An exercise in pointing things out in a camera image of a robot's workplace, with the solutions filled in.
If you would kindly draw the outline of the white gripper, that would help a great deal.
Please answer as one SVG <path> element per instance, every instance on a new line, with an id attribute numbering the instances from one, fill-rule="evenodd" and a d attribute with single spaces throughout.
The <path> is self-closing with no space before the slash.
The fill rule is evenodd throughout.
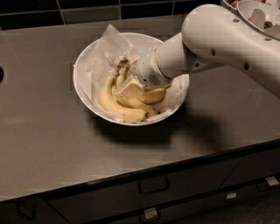
<path id="1" fill-rule="evenodd" d="M 130 77 L 114 92 L 113 95 L 119 99 L 137 98 L 144 93 L 144 86 L 160 88 L 172 82 L 160 71 L 156 61 L 156 51 L 147 52 L 139 59 L 134 59 L 129 65 L 128 75 Z"/>

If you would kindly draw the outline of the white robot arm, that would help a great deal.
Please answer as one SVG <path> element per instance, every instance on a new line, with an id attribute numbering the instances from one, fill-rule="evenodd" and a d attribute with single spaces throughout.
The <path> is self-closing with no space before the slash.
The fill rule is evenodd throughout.
<path id="1" fill-rule="evenodd" d="M 245 73 L 280 97 L 280 41 L 251 28 L 233 12 L 215 4 L 192 10 L 181 32 L 143 54 L 114 95 L 140 96 L 183 74 L 198 74 L 223 65 Z"/>

